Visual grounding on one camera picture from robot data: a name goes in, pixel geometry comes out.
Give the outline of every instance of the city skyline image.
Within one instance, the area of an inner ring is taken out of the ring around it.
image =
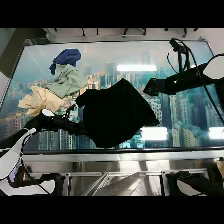
[[[207,42],[185,41],[195,55],[197,64],[207,62],[213,55]],[[46,86],[53,82],[49,67],[53,59],[64,49],[74,48],[81,53],[77,62],[79,73],[86,77],[86,85],[68,97],[69,105],[87,89],[110,88],[122,78],[128,80],[150,104],[159,127],[167,128],[167,138],[163,140],[142,139],[139,130],[132,139],[123,142],[114,149],[127,148],[170,148],[170,147],[209,147],[221,146],[223,140],[209,138],[211,127],[222,127],[222,123],[214,110],[203,87],[190,89],[176,95],[159,94],[151,97],[143,93],[150,78],[167,78],[175,72],[167,62],[167,53],[171,49],[169,41],[130,41],[130,42],[95,42],[34,45],[24,47],[9,85],[5,100],[0,110],[0,140],[19,131],[31,118],[27,110],[18,107],[19,100],[26,94],[31,94],[31,86]],[[177,53],[170,52],[170,62],[178,71]],[[155,65],[156,71],[120,72],[117,65]],[[223,116],[214,85],[208,90]],[[64,114],[66,107],[61,107],[56,113]],[[70,120],[79,122],[83,109],[76,107]],[[26,151],[54,150],[85,150],[95,149],[95,143],[87,136],[69,135],[64,130],[58,132],[41,132],[32,137],[26,144]]]

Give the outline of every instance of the navy blue cloth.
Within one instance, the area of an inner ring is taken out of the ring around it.
[[[55,74],[56,64],[67,65],[70,64],[76,67],[76,62],[81,58],[81,53],[78,49],[65,49],[53,60],[50,66],[51,74]]]

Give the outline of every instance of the glossy surface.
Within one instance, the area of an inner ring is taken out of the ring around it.
[[[206,42],[185,41],[195,55],[198,64],[207,62],[212,52]],[[174,96],[159,94],[150,97],[143,93],[143,89],[150,78],[166,78],[174,74],[166,60],[170,50],[169,41],[132,41],[132,42],[96,42],[70,43],[26,46],[17,65],[14,77],[9,86],[6,98],[0,111],[0,139],[4,139],[20,130],[29,119],[26,110],[18,108],[18,102],[26,94],[31,93],[33,85],[46,86],[54,76],[49,67],[54,57],[66,48],[77,48],[82,58],[77,62],[77,69],[88,77],[87,85],[74,94],[68,105],[57,113],[63,114],[69,104],[86,89],[104,89],[125,78],[139,91],[151,105],[160,126],[167,128],[168,135],[163,140],[143,140],[141,134],[119,145],[126,148],[170,148],[170,147],[198,147],[222,146],[223,140],[210,139],[210,127],[221,127],[221,122],[211,106],[203,87],[186,90]],[[170,53],[170,61],[178,70],[177,55]],[[117,65],[155,65],[157,71],[118,72]],[[214,86],[208,89],[221,111]],[[82,118],[82,109],[75,108],[71,120],[78,122]],[[42,132],[35,135],[25,146],[27,151],[39,150],[76,150],[95,149],[94,142],[86,136],[69,136],[60,130]]]

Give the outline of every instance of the green cloth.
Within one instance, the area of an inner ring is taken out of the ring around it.
[[[60,98],[69,96],[87,84],[87,79],[80,75],[74,66],[69,64],[57,64],[55,76],[54,82],[49,83],[46,88]]]

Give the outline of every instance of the black border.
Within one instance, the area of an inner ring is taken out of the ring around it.
[[[33,45],[26,45],[26,41],[27,40],[30,40]],[[7,92],[8,92],[8,89],[9,89],[9,86],[11,84],[11,81],[14,77],[14,73],[15,73],[15,70],[18,66],[18,63],[20,61],[20,58],[22,56],[22,53],[24,51],[24,48],[26,46],[35,46],[35,45],[46,45],[46,44],[69,44],[69,43],[103,43],[103,42],[136,42],[136,41],[145,41],[145,42],[149,42],[149,41],[170,41],[170,40],[124,40],[124,41],[121,41],[121,40],[117,40],[117,41],[110,41],[110,40],[106,40],[106,41],[80,41],[80,42],[68,42],[68,43],[51,43],[49,42],[49,40],[47,38],[37,38],[37,39],[26,39],[24,41],[24,44],[23,44],[23,47],[21,48],[20,52],[19,52],[19,55],[16,59],[16,62],[14,64],[14,67],[13,67],[13,70],[12,70],[12,73],[13,74],[10,78],[10,83],[8,85],[8,88],[7,88]],[[206,42],[212,55],[214,56],[214,53],[208,43],[207,40],[183,40],[184,42],[187,42],[187,41],[197,41],[197,42]],[[218,146],[218,147],[194,147],[194,148],[186,148],[186,147],[170,147],[170,148],[158,148],[158,149],[154,149],[154,148],[145,148],[145,149],[139,149],[139,148],[134,148],[134,149],[128,149],[128,150],[125,150],[125,149],[97,149],[97,150],[92,150],[92,149],[78,149],[78,150],[38,150],[38,151],[26,151],[24,150],[24,155],[39,155],[39,154],[44,154],[44,155],[61,155],[61,154],[122,154],[122,153],[159,153],[159,152],[197,152],[197,151],[211,151],[211,150],[223,150],[224,149],[224,146]]]

